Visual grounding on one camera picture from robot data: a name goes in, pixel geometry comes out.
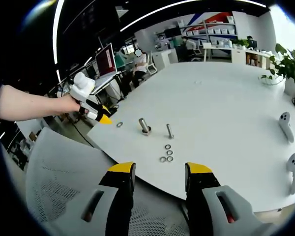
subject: metal washer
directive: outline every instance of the metal washer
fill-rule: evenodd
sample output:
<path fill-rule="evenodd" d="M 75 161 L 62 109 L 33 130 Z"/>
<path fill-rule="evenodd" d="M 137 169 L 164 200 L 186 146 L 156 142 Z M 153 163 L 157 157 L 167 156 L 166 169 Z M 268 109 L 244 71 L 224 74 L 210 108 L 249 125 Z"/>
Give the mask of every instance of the metal washer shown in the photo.
<path fill-rule="evenodd" d="M 172 156 L 168 156 L 167 158 L 166 158 L 166 160 L 168 161 L 168 162 L 171 162 L 171 161 L 173 161 L 173 157 Z"/>
<path fill-rule="evenodd" d="M 123 122 L 119 122 L 116 126 L 119 128 L 123 125 Z"/>
<path fill-rule="evenodd" d="M 166 161 L 166 157 L 165 156 L 160 157 L 159 158 L 159 161 L 162 162 L 162 163 L 164 163 Z"/>

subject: ceiling light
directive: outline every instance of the ceiling light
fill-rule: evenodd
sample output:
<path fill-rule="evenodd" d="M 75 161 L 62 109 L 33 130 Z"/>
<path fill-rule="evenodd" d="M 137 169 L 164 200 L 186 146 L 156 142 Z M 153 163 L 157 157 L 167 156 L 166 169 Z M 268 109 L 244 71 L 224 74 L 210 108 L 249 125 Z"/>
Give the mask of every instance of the ceiling light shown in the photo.
<path fill-rule="evenodd" d="M 1 134 L 0 139 L 1 139 L 4 135 L 5 135 L 5 132 L 3 132 L 3 133 Z"/>
<path fill-rule="evenodd" d="M 86 65 L 90 60 L 92 59 L 92 57 L 90 57 L 87 62 L 84 63 L 84 65 Z"/>
<path fill-rule="evenodd" d="M 59 83 L 61 83 L 59 70 L 57 70 L 56 73 L 57 73 L 57 76 L 58 76 Z"/>
<path fill-rule="evenodd" d="M 156 12 L 159 12 L 159 11 L 161 11 L 161 10 L 164 10 L 164 9 L 169 8 L 169 7 L 172 7 L 172 6 L 177 6 L 177 5 L 179 5 L 179 4 L 188 3 L 188 2 L 192 2 L 192 1 L 201 1 L 201 0 L 185 0 L 185 1 L 180 1 L 180 2 L 176 2 L 176 3 L 170 4 L 170 5 L 167 5 L 167 6 L 161 7 L 161 8 L 159 8 L 159 9 L 155 10 L 155 11 L 152 11 L 152 12 L 150 12 L 150 13 L 148 13 L 148 14 L 142 16 L 142 17 L 140 17 L 139 19 L 135 20 L 134 22 L 128 24 L 126 27 L 123 27 L 123 28 L 120 30 L 120 32 L 123 32 L 126 28 L 132 26 L 133 24 L 137 23 L 138 21 L 140 21 L 140 20 L 144 19 L 145 17 L 148 17 L 148 16 L 150 16 L 150 15 L 156 13 Z"/>
<path fill-rule="evenodd" d="M 255 2 L 255 1 L 250 1 L 250 0 L 236 0 L 236 1 L 244 1 L 244 2 L 247 2 L 247 3 L 251 3 L 251 4 L 258 5 L 258 6 L 266 7 L 266 5 L 263 5 L 261 3 Z"/>
<path fill-rule="evenodd" d="M 58 63 L 58 58 L 57 58 L 57 32 L 58 32 L 58 24 L 59 24 L 59 18 L 60 18 L 60 13 L 61 9 L 63 6 L 64 0 L 59 0 L 57 7 L 56 7 L 56 12 L 55 12 L 55 18 L 54 18 L 54 26 L 53 26 L 53 51 L 54 51 L 54 61 L 55 64 Z"/>

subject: washer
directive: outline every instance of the washer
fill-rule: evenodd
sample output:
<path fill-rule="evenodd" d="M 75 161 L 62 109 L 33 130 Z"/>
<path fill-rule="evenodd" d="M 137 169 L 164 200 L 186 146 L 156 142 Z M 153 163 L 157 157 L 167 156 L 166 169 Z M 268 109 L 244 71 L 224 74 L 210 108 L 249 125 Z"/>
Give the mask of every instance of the washer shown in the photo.
<path fill-rule="evenodd" d="M 171 162 L 171 161 L 173 161 L 173 157 L 172 156 L 168 156 L 167 158 L 166 158 L 166 160 L 168 161 L 168 162 Z"/>
<path fill-rule="evenodd" d="M 162 163 L 164 163 L 166 161 L 166 157 L 165 156 L 160 157 L 159 158 L 159 161 L 162 162 Z"/>
<path fill-rule="evenodd" d="M 121 127 L 123 125 L 123 123 L 122 122 L 119 122 L 116 126 L 119 128 L 119 127 Z"/>

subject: white controller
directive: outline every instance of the white controller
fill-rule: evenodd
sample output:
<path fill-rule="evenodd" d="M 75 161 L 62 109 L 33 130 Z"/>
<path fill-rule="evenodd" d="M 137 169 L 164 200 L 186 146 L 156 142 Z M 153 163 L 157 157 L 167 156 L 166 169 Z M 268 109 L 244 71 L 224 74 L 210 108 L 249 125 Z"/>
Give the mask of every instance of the white controller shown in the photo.
<path fill-rule="evenodd" d="M 279 119 L 279 125 L 283 132 L 285 133 L 287 139 L 293 143 L 294 142 L 294 134 L 291 128 L 291 114 L 289 112 L 284 112 Z"/>
<path fill-rule="evenodd" d="M 295 193 L 295 153 L 289 158 L 286 164 L 287 171 L 293 173 L 293 181 L 290 188 L 290 194 Z"/>

